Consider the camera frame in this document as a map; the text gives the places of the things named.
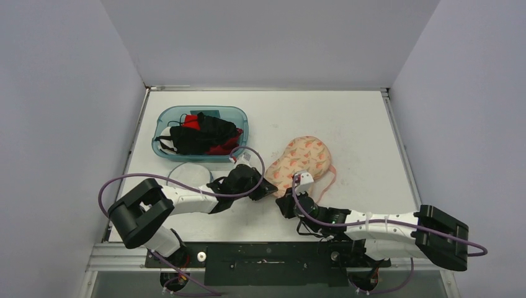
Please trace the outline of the peach floral padded bra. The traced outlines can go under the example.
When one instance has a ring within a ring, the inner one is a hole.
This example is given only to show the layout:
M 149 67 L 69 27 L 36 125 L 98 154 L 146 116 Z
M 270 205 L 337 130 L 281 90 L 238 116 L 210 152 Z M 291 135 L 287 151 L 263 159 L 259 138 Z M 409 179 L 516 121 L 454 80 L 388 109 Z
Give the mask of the peach floral padded bra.
M 323 178 L 326 173 L 332 173 L 331 182 L 315 200 L 319 203 L 336 181 L 337 171 L 332 164 L 329 148 L 314 136 L 297 137 L 291 140 L 282 155 L 265 170 L 265 179 L 277 187 L 273 196 L 275 198 L 284 196 L 291 186 L 293 175 L 303 170 L 309 172 L 315 181 Z

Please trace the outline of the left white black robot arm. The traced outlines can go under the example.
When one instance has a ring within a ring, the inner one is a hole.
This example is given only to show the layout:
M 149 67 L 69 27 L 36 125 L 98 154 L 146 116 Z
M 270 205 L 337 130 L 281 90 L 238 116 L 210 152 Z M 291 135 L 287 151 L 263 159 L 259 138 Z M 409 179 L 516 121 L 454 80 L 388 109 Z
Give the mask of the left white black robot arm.
M 248 165 L 237 165 L 227 176 L 200 187 L 162 186 L 147 176 L 107 210 L 107 216 L 128 249 L 145 246 L 169 267 L 180 266 L 186 245 L 173 229 L 164 227 L 173 215 L 217 214 L 244 197 L 259 201 L 277 192 L 277 186 Z

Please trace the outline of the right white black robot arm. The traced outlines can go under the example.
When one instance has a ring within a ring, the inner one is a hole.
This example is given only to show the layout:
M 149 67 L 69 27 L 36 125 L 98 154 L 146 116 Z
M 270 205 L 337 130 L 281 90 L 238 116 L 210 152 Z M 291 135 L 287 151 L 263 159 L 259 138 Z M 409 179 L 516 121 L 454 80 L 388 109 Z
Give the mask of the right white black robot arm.
M 291 190 L 276 199 L 286 219 L 297 217 L 316 237 L 351 244 L 358 266 L 392 258 L 422 258 L 452 271 L 466 271 L 468 226 L 431 205 L 405 214 L 373 214 L 321 207 L 308 193 Z

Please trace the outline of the dark red lace bra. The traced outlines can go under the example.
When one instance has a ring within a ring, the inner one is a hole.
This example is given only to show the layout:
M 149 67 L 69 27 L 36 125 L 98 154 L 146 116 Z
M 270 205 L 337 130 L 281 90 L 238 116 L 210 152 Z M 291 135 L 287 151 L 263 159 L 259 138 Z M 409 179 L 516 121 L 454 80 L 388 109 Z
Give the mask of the dark red lace bra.
M 210 147 L 210 149 L 206 151 L 205 154 L 210 156 L 229 155 L 231 151 L 239 145 L 238 141 L 242 134 L 243 129 L 237 128 L 234 137 L 228 139 L 225 143 L 221 145 L 215 145 L 213 147 Z

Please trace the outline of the white black bra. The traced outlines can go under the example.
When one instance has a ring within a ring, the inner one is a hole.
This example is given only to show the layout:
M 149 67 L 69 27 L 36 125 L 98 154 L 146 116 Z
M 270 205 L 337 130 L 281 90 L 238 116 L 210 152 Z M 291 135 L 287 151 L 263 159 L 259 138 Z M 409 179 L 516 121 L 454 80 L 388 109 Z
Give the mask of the white black bra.
M 173 139 L 171 137 L 172 127 L 166 127 L 160 134 L 160 136 L 154 138 L 154 142 L 157 143 L 158 148 L 161 152 L 166 155 L 176 155 L 177 149 L 173 144 Z

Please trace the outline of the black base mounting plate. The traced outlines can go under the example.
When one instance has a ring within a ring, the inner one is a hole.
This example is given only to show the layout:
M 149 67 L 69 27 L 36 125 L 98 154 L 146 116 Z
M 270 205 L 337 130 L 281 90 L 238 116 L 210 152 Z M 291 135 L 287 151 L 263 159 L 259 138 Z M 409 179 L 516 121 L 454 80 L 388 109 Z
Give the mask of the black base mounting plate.
M 202 273 L 206 286 L 345 286 L 346 272 L 366 277 L 390 260 L 375 261 L 359 242 L 188 242 L 171 263 Z

